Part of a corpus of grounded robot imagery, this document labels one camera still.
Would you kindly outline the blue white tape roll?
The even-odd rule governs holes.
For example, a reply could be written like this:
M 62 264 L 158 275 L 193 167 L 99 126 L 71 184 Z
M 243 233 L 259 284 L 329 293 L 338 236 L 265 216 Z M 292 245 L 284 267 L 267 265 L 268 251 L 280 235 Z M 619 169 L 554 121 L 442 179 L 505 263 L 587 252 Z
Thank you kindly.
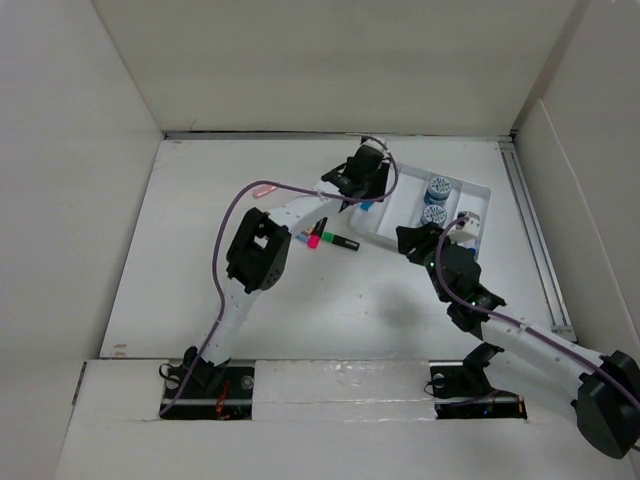
M 430 178 L 424 194 L 424 203 L 427 205 L 444 206 L 451 194 L 451 180 L 444 176 Z
M 442 205 L 427 204 L 424 206 L 420 215 L 420 224 L 427 225 L 434 223 L 439 227 L 446 224 L 448 219 L 448 213 Z

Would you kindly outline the clear blue glue stick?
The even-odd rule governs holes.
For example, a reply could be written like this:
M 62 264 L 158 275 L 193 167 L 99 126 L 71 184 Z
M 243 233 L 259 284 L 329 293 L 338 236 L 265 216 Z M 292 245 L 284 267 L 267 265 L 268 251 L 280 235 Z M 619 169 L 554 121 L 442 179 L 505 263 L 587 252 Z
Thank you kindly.
M 480 245 L 481 245 L 481 239 L 479 237 L 475 237 L 461 243 L 461 246 L 469 250 L 474 256 L 474 258 L 478 257 Z

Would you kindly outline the black highlighter green cap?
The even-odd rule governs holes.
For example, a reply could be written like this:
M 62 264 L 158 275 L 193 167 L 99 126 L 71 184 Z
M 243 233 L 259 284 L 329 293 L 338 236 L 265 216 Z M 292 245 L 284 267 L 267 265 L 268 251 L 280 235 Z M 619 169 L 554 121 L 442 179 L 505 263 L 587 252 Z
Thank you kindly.
M 332 234 L 330 232 L 324 232 L 321 236 L 321 240 L 325 243 L 348 249 L 351 251 L 358 251 L 360 243 L 340 235 Z

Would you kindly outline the black highlighter pink cap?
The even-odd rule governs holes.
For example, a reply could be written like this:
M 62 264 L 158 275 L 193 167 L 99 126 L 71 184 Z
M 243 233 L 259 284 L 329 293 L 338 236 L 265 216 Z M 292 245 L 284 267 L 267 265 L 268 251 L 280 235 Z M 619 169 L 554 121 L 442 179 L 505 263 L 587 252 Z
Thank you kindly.
M 313 229 L 311 230 L 311 233 L 309 234 L 307 239 L 307 246 L 310 249 L 316 249 L 320 244 L 327 220 L 327 217 L 323 217 L 314 225 Z

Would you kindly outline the pink translucent eraser case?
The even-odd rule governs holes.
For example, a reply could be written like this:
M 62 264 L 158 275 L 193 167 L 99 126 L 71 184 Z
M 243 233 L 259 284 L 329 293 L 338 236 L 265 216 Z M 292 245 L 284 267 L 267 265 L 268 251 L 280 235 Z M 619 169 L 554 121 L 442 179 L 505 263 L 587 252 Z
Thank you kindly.
M 274 192 L 276 189 L 277 187 L 274 185 L 262 185 L 252 191 L 252 196 L 254 199 L 260 199 Z

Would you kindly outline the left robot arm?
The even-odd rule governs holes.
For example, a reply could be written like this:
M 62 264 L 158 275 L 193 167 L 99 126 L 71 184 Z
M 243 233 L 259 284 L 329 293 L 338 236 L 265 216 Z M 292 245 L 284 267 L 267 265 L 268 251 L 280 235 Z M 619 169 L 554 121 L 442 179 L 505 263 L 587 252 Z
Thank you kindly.
M 181 387 L 201 396 L 222 387 L 223 370 L 239 329 L 258 296 L 282 277 L 291 241 L 303 230 L 362 202 L 382 202 L 397 187 L 399 169 L 384 141 L 364 136 L 355 153 L 323 174 L 311 189 L 260 180 L 243 188 L 223 216 L 212 256 L 212 278 L 219 295 L 219 312 L 210 330 L 190 347 L 181 365 Z M 274 186 L 298 196 L 280 207 L 249 209 L 225 255 L 225 276 L 218 260 L 224 230 L 242 196 L 257 186 Z

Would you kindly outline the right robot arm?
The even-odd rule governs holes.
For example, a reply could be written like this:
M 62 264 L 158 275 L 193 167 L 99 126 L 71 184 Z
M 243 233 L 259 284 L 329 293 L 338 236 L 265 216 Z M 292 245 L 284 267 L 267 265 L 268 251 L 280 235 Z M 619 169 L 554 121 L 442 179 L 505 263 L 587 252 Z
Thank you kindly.
M 531 397 L 574 422 L 600 453 L 622 459 L 639 447 L 639 365 L 620 351 L 586 349 L 501 309 L 505 301 L 481 282 L 474 255 L 452 242 L 460 217 L 396 229 L 398 251 L 425 268 L 438 299 L 463 332 L 480 344 L 462 361 L 462 381 L 475 396 L 495 390 Z

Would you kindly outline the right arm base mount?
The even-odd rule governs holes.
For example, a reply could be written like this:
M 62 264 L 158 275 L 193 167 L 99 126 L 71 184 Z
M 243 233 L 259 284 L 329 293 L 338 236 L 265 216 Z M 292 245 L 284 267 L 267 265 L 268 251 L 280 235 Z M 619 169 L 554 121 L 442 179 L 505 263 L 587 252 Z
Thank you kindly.
M 494 388 L 485 374 L 504 350 L 482 343 L 462 360 L 430 360 L 424 393 L 434 400 L 437 420 L 527 419 L 523 399 Z

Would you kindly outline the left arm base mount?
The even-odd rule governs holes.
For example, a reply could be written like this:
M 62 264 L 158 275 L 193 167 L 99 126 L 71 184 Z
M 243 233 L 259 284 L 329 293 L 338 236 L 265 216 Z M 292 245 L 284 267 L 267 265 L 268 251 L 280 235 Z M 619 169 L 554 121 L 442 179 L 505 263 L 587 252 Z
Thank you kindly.
M 199 364 L 179 394 L 187 368 L 163 363 L 159 376 L 164 382 L 159 406 L 163 420 L 250 420 L 255 386 L 255 363 L 227 362 L 213 375 L 212 387 L 202 387 L 196 381 Z

